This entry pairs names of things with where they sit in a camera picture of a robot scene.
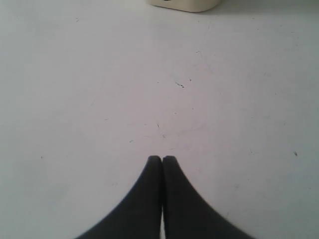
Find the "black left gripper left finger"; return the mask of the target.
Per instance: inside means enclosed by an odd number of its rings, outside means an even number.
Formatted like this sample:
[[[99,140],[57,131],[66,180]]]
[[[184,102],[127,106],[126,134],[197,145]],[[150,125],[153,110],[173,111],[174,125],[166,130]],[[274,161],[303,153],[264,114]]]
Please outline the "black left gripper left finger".
[[[159,239],[162,214],[162,161],[150,156],[125,198],[80,239]]]

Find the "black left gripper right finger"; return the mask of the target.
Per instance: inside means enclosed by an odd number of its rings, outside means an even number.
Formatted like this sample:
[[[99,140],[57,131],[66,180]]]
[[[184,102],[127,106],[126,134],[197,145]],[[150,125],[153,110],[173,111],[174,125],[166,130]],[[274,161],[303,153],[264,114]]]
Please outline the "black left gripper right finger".
[[[194,189],[174,156],[162,161],[167,239],[251,239],[217,213]]]

